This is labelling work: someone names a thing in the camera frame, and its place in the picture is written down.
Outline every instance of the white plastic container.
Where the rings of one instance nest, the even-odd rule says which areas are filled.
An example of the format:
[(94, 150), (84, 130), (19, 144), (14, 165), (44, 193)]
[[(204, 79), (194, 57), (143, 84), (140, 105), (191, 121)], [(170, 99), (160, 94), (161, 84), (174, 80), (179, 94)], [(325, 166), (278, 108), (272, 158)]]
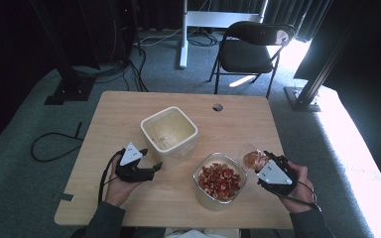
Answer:
[(147, 144), (154, 152), (162, 169), (174, 168), (187, 159), (194, 148), (197, 128), (179, 108), (169, 107), (141, 122), (141, 130)]
[[(234, 170), (235, 174), (238, 174), (240, 176), (240, 182), (239, 182), (240, 188), (237, 191), (235, 191), (235, 194), (229, 197), (228, 199), (225, 199), (225, 200), (216, 199), (213, 196), (209, 195), (204, 190), (204, 188), (199, 185), (199, 175), (202, 173), (202, 167), (209, 168), (214, 163), (227, 164), (229, 168)], [(194, 184), (196, 185), (196, 198), (199, 201), (199, 203), (208, 210), (221, 211), (228, 208), (232, 204), (232, 201), (237, 197), (237, 195), (243, 189), (247, 181), (247, 174), (244, 171), (244, 169), (237, 164), (236, 161), (234, 161), (233, 159), (231, 159), (230, 157), (222, 153), (216, 152), (209, 155), (205, 160), (203, 160), (199, 164), (199, 166), (196, 168), (196, 170), (193, 173), (193, 181), (194, 181)]]

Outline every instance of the chair leg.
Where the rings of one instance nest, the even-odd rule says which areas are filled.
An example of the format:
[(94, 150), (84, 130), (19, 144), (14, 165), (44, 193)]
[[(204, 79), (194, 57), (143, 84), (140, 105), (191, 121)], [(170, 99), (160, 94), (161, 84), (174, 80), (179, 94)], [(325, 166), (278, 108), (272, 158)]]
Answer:
[(217, 73), (216, 73), (216, 78), (215, 78), (215, 90), (214, 90), (214, 94), (218, 93), (218, 83), (219, 83), (219, 63), (217, 64)]
[(214, 67), (212, 68), (212, 71), (211, 71), (211, 76), (209, 77), (209, 80), (207, 82), (211, 82), (212, 76), (214, 75), (214, 72), (215, 72), (215, 67), (217, 65), (218, 65), (218, 57), (215, 59)]
[(259, 73), (252, 81), (250, 81), (250, 83), (254, 83), (256, 81), (256, 79), (258, 79), (258, 77), (261, 75), (262, 73)]
[(274, 68), (274, 70), (272, 71), (270, 84), (268, 85), (268, 90), (267, 90), (267, 95), (266, 95), (266, 98), (267, 98), (267, 99), (268, 99), (269, 94), (270, 94), (270, 92), (271, 92), (272, 81), (274, 80), (274, 77), (275, 77), (275, 73), (276, 73), (276, 72), (277, 72), (277, 69)]

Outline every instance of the cable on floor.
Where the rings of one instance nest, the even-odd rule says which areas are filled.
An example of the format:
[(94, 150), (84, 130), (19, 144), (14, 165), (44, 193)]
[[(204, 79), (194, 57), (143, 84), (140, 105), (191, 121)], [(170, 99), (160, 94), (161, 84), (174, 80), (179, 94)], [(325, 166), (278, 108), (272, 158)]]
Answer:
[[(157, 45), (163, 41), (181, 41), (182, 36), (175, 36), (175, 34), (180, 30), (181, 29), (175, 31), (173, 34), (168, 35), (168, 36), (152, 36), (152, 37), (144, 38), (144, 39), (140, 40), (141, 47), (152, 47), (152, 46), (155, 46), (155, 45)], [(216, 36), (214, 36), (212, 34), (208, 34), (208, 33), (203, 33), (200, 30), (200, 28), (197, 28), (192, 33), (189, 33), (187, 38), (188, 38), (188, 42), (190, 44), (192, 44), (194, 46), (198, 46), (198, 47), (213, 47), (213, 46), (216, 46), (220, 43), (220, 41), (218, 40), (218, 38)], [(194, 40), (195, 38), (208, 39), (208, 43)], [(151, 42), (154, 40), (157, 40), (157, 41), (153, 44), (142, 44), (144, 42), (147, 42), (147, 41)]]
[(30, 154), (31, 154), (33, 160), (35, 160), (35, 161), (37, 161), (37, 162), (42, 162), (42, 163), (52, 162), (52, 161), (56, 161), (56, 160), (58, 160), (58, 159), (61, 159), (61, 158), (65, 157), (65, 156), (69, 155), (70, 153), (72, 153), (72, 152), (78, 150), (79, 148), (81, 148), (82, 143), (81, 143), (80, 146), (74, 147), (74, 148), (72, 148), (72, 149), (70, 149), (70, 150), (68, 150), (68, 151), (66, 151), (66, 152), (64, 152), (64, 153), (62, 153), (62, 154), (60, 154), (60, 155), (58, 155), (58, 156), (56, 156), (56, 157), (50, 158), (50, 159), (39, 158), (39, 157), (35, 154), (35, 148), (36, 148), (37, 143), (38, 143), (39, 141), (43, 140), (44, 138), (49, 137), (49, 136), (52, 136), (52, 135), (54, 135), (54, 136), (60, 136), (60, 137), (65, 137), (65, 138), (70, 138), (70, 139), (74, 139), (74, 140), (77, 140), (77, 141), (83, 141), (83, 139), (78, 138), (79, 129), (80, 129), (81, 125), (82, 125), (82, 123), (80, 122), (80, 123), (78, 124), (77, 128), (76, 128), (76, 133), (75, 133), (74, 136), (70, 136), (70, 135), (67, 135), (67, 134), (59, 133), (59, 132), (50, 132), (50, 133), (46, 133), (46, 134), (40, 136), (39, 138), (37, 138), (37, 139), (33, 142), (32, 146), (31, 146), (31, 148), (30, 148)]
[(143, 56), (143, 60), (141, 62), (141, 65), (139, 66), (139, 69), (137, 68), (137, 66), (132, 61), (130, 61), (130, 64), (132, 65), (132, 68), (134, 69), (134, 73), (138, 77), (138, 80), (135, 79), (135, 84), (137, 86), (138, 91), (144, 91), (145, 90), (146, 92), (149, 92), (149, 90), (148, 90), (147, 86), (145, 85), (144, 80), (142, 79), (142, 76), (141, 76), (142, 69), (144, 67), (145, 61), (147, 60), (147, 54), (145, 53), (144, 50), (142, 50), (136, 46), (135, 46), (135, 48), (137, 48), (138, 51), (140, 51), (140, 53)]
[(109, 65), (114, 64), (112, 68), (107, 70), (99, 70), (95, 72), (87, 72), (80, 69), (74, 69), (77, 75), (83, 76), (83, 77), (104, 77), (104, 76), (113, 76), (117, 75), (120, 72), (124, 71), (124, 69), (128, 66), (127, 62), (124, 62), (122, 60), (117, 61), (115, 63), (109, 63)]

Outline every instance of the power cord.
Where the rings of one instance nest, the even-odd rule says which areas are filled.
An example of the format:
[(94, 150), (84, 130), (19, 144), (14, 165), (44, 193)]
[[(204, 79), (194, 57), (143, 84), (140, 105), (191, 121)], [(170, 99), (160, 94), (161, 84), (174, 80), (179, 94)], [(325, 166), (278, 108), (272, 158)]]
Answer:
[(70, 153), (72, 153), (72, 152), (78, 150), (79, 148), (81, 148), (82, 144), (81, 144), (80, 146), (77, 146), (77, 147), (75, 147), (75, 148), (73, 148), (73, 149), (71, 149), (71, 150), (69, 150), (69, 151), (67, 151), (67, 152), (65, 152), (65, 153), (62, 153), (62, 154), (60, 154), (60, 155), (58, 155), (58, 156), (56, 156), (56, 157), (50, 158), (50, 159), (41, 159), (41, 158), (39, 158), (39, 157), (35, 154), (35, 147), (36, 147), (37, 143), (38, 143), (39, 141), (41, 141), (42, 139), (48, 137), (48, 136), (55, 135), (55, 136), (66, 137), (66, 138), (70, 138), (70, 139), (74, 139), (74, 140), (78, 140), (78, 141), (83, 141), (83, 139), (78, 138), (79, 129), (81, 128), (81, 125), (82, 125), (82, 122), (80, 122), (80, 123), (78, 124), (78, 126), (77, 126), (77, 128), (76, 128), (75, 136), (70, 136), (70, 135), (66, 135), (66, 134), (63, 134), (63, 133), (59, 133), (59, 132), (50, 132), (50, 133), (46, 133), (46, 134), (40, 136), (39, 138), (37, 138), (37, 139), (33, 142), (32, 146), (31, 146), (31, 148), (30, 148), (30, 154), (31, 154), (33, 160), (35, 160), (35, 161), (37, 161), (37, 162), (41, 162), (41, 163), (52, 162), (52, 161), (61, 159), (61, 158), (65, 157), (65, 156), (67, 156), (68, 154), (70, 154)]
[(133, 62), (130, 61), (130, 64), (132, 65), (132, 68), (134, 69), (136, 76), (138, 76), (138, 81), (135, 80), (135, 84), (137, 86), (138, 91), (144, 91), (145, 90), (145, 91), (149, 92), (149, 90), (148, 90), (147, 86), (145, 85), (144, 80), (142, 79), (142, 76), (141, 76), (142, 69), (144, 67), (145, 61), (147, 60), (147, 54), (145, 53), (144, 50), (142, 50), (136, 46), (135, 46), (135, 48), (137, 48), (138, 51), (140, 51), (140, 53), (143, 56), (143, 60), (141, 62), (141, 65), (139, 66), (139, 69), (135, 66), (135, 64)]
[(114, 66), (107, 70), (99, 70), (95, 72), (87, 72), (80, 69), (74, 68), (73, 70), (76, 72), (77, 75), (83, 76), (83, 77), (104, 77), (104, 76), (112, 76), (117, 75), (120, 72), (123, 72), (124, 69), (128, 66), (127, 62), (124, 61), (117, 61), (114, 63)]
[[(178, 33), (181, 29), (182, 28), (176, 30), (174, 33), (172, 33), (171, 35), (168, 35), (168, 36), (161, 36), (161, 37), (155, 37), (155, 36), (153, 36), (153, 37), (144, 38), (144, 39), (140, 40), (141, 47), (152, 47), (152, 46), (157, 45), (160, 42), (167, 41), (167, 40), (169, 40), (169, 41), (180, 41), (182, 39), (182, 36), (175, 36), (175, 34)], [(208, 39), (209, 42), (208, 43), (203, 43), (203, 42), (199, 42), (199, 41), (193, 40), (192, 38)], [(142, 43), (144, 43), (146, 41), (152, 41), (153, 39), (157, 40), (153, 44), (142, 44)], [(198, 46), (198, 47), (213, 47), (213, 46), (218, 45), (220, 41), (218, 40), (218, 38), (216, 36), (208, 34), (208, 33), (202, 33), (200, 31), (200, 28), (197, 28), (192, 33), (188, 34), (188, 42), (191, 45)]]
[(100, 186), (98, 188), (98, 204), (100, 204), (100, 202), (103, 200), (103, 189), (104, 189), (104, 186), (108, 183), (110, 183), (111, 181), (117, 179), (116, 178), (112, 178), (110, 179), (109, 181), (105, 181), (106, 180), (106, 177), (107, 177), (107, 172), (109, 171), (109, 168), (110, 168), (110, 165), (113, 163), (113, 160), (117, 157), (117, 156), (123, 156), (125, 154), (125, 149), (122, 149), (121, 151), (118, 151), (116, 152), (112, 158), (110, 158), (109, 162), (107, 163), (107, 166), (106, 166), (106, 169), (104, 170), (103, 174), (101, 175), (101, 180), (100, 180)]
[(298, 181), (298, 183), (305, 186), (312, 193), (312, 195), (314, 196), (314, 202), (306, 202), (306, 201), (299, 200), (299, 199), (296, 199), (296, 198), (293, 198), (293, 197), (290, 197), (287, 195), (282, 195), (282, 194), (280, 194), (280, 193), (278, 193), (272, 189), (269, 189), (267, 187), (264, 187), (264, 188), (267, 189), (269, 192), (271, 192), (271, 193), (273, 193), (279, 197), (282, 197), (282, 198), (285, 198), (287, 200), (309, 206), (309, 207), (316, 209), (316, 210), (321, 210), (320, 207), (317, 205), (317, 195), (315, 194), (315, 192), (310, 187), (308, 187), (306, 184), (302, 183), (301, 181)]

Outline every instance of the wire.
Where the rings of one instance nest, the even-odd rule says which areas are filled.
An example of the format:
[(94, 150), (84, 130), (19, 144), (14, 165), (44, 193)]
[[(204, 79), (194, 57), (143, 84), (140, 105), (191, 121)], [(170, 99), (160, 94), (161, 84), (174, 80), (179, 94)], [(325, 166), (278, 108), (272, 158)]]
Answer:
[(217, 37), (215, 37), (213, 35), (209, 35), (209, 34), (195, 35), (195, 36), (191, 36), (190, 38), (197, 38), (197, 37), (206, 38), (209, 40), (209, 42), (208, 43), (201, 43), (201, 42), (198, 42), (195, 40), (188, 39), (189, 43), (194, 45), (194, 46), (198, 46), (198, 47), (213, 47), (213, 46), (216, 46), (220, 43), (220, 41), (218, 40)]
[(76, 74), (78, 74), (80, 76), (84, 76), (84, 77), (103, 77), (103, 76), (112, 76), (112, 75), (119, 74), (127, 66), (128, 66), (128, 64), (126, 64), (125, 62), (118, 61), (115, 63), (114, 67), (107, 69), (107, 70), (99, 70), (96, 72), (86, 72), (86, 71), (82, 71), (82, 70), (75, 69), (75, 68), (73, 70), (76, 72)]
[[(205, 1), (202, 3), (202, 5), (199, 7), (199, 9), (198, 9), (197, 11), (200, 12), (200, 11), (202, 10), (202, 8), (206, 5), (207, 2), (208, 2), (208, 0), (205, 0)], [(207, 10), (206, 10), (206, 11), (210, 11), (210, 9), (211, 9), (211, 4), (212, 4), (212, 0), (209, 0), (209, 4), (208, 4), (208, 7), (207, 7)], [(143, 42), (145, 42), (145, 41), (147, 41), (147, 40), (151, 40), (151, 39), (159, 39), (159, 40), (156, 41), (156, 42), (153, 43), (153, 44), (150, 44), (150, 45), (143, 45), (143, 44), (141, 44), (141, 46), (142, 46), (142, 47), (152, 47), (152, 46), (155, 46), (156, 44), (158, 44), (158, 43), (160, 43), (160, 42), (162, 42), (162, 41), (165, 41), (165, 40), (167, 40), (167, 39), (170, 39), (170, 38), (174, 37), (175, 34), (177, 34), (177, 33), (178, 33), (179, 31), (181, 31), (182, 29), (183, 29), (183, 28), (180, 28), (180, 29), (174, 31), (172, 34), (170, 34), (170, 35), (168, 35), (168, 36), (160, 36), (160, 37), (150, 36), (150, 37), (144, 38), (144, 39), (140, 40), (140, 43), (143, 43)], [(193, 34), (194, 34), (196, 31), (198, 31), (198, 30), (199, 30), (199, 27), (197, 27), (193, 32), (189, 33), (189, 34), (188, 34), (188, 37), (191, 36), (191, 35), (193, 35)]]
[(103, 189), (104, 189), (104, 186), (106, 184), (108, 184), (109, 182), (111, 182), (112, 180), (114, 179), (117, 179), (116, 178), (113, 178), (111, 180), (109, 180), (108, 182), (104, 182), (106, 180), (106, 177), (107, 177), (107, 172), (110, 168), (110, 165), (113, 163), (113, 160), (117, 157), (117, 156), (123, 156), (125, 154), (125, 149), (122, 149), (121, 151), (118, 151), (116, 152), (112, 158), (110, 158), (109, 162), (107, 163), (107, 166), (106, 166), (106, 169), (104, 170), (103, 174), (101, 175), (101, 180), (100, 180), (100, 186), (98, 188), (98, 204), (100, 204), (100, 202), (102, 201), (102, 198), (103, 198)]
[(40, 159), (40, 158), (38, 158), (38, 157), (36, 156), (36, 154), (35, 154), (35, 152), (34, 152), (34, 151), (35, 151), (36, 144), (37, 144), (40, 140), (42, 140), (43, 138), (48, 137), (48, 136), (50, 136), (50, 135), (57, 135), (57, 136), (62, 136), (62, 137), (67, 137), (67, 138), (75, 139), (75, 140), (78, 140), (78, 141), (83, 141), (83, 139), (77, 138), (77, 134), (73, 137), (73, 136), (66, 135), (66, 134), (63, 134), (63, 133), (58, 133), (58, 132), (50, 132), (50, 133), (46, 133), (46, 134), (42, 135), (41, 137), (39, 137), (38, 139), (36, 139), (36, 140), (33, 142), (33, 144), (32, 144), (32, 147), (31, 147), (31, 149), (30, 149), (30, 154), (31, 154), (33, 160), (38, 161), (38, 162), (44, 162), (44, 163), (46, 163), (46, 162), (52, 162), (52, 161), (55, 161), (55, 160), (58, 160), (58, 159), (61, 159), (61, 158), (65, 157), (66, 155), (68, 155), (68, 154), (70, 154), (70, 153), (72, 153), (72, 152), (78, 150), (78, 149), (81, 148), (81, 146), (82, 146), (82, 145), (77, 146), (77, 147), (75, 147), (75, 148), (73, 148), (73, 149), (71, 149), (71, 150), (69, 150), (69, 151), (67, 151), (67, 152), (65, 152), (65, 153), (63, 153), (63, 154), (60, 154), (60, 155), (58, 155), (58, 156), (56, 156), (56, 157), (53, 157), (53, 158), (51, 158), (51, 159), (47, 159), (47, 160), (45, 160), (45, 159)]
[(111, 181), (113, 181), (113, 180), (115, 180), (115, 179), (118, 179), (118, 178), (119, 178), (119, 177), (112, 178), (111, 180), (105, 182), (104, 185), (106, 185), (106, 184), (110, 183)]
[(128, 80), (126, 80), (125, 73), (123, 73), (122, 77), (123, 77), (123, 81), (124, 81), (125, 84), (126, 84), (126, 90), (129, 91), (129, 90), (130, 90), (130, 89), (129, 89), (129, 82), (128, 82)]
[(114, 80), (119, 79), (119, 78), (122, 77), (124, 74), (125, 74), (125, 73), (122, 72), (121, 75), (119, 75), (119, 76), (113, 77), (113, 78), (108, 79), (108, 80), (106, 80), (106, 81), (95, 81), (94, 84), (104, 84), (104, 83), (109, 83), (109, 82), (112, 82), (112, 81), (114, 81)]
[(130, 64), (132, 65), (133, 69), (134, 69), (134, 73), (138, 76), (138, 81), (135, 80), (135, 84), (137, 86), (137, 90), (138, 91), (147, 91), (149, 92), (147, 86), (145, 85), (144, 83), (144, 80), (142, 79), (142, 76), (141, 76), (141, 73), (142, 73), (142, 69), (144, 67), (144, 64), (145, 64), (145, 61), (147, 60), (147, 54), (145, 53), (144, 50), (138, 48), (138, 47), (135, 47), (138, 49), (138, 51), (140, 51), (143, 55), (143, 60), (141, 62), (141, 65), (139, 66), (139, 69), (135, 66), (135, 64), (133, 62), (130, 61)]
[(290, 197), (290, 196), (287, 196), (287, 195), (282, 195), (272, 189), (269, 189), (267, 187), (264, 187), (265, 189), (267, 189), (269, 192), (279, 196), (279, 197), (282, 197), (282, 198), (285, 198), (287, 200), (290, 200), (290, 201), (293, 201), (293, 202), (297, 202), (297, 203), (300, 203), (300, 204), (303, 204), (303, 205), (306, 205), (306, 206), (309, 206), (313, 209), (317, 209), (317, 210), (321, 210), (320, 207), (317, 205), (317, 196), (316, 194), (314, 193), (313, 190), (311, 190), (306, 184), (298, 181), (298, 183), (302, 184), (303, 186), (307, 187), (309, 189), (309, 191), (312, 192), (312, 194), (314, 195), (314, 202), (306, 202), (306, 201), (303, 201), (303, 200), (299, 200), (299, 199), (296, 199), (296, 198), (293, 198), (293, 197)]

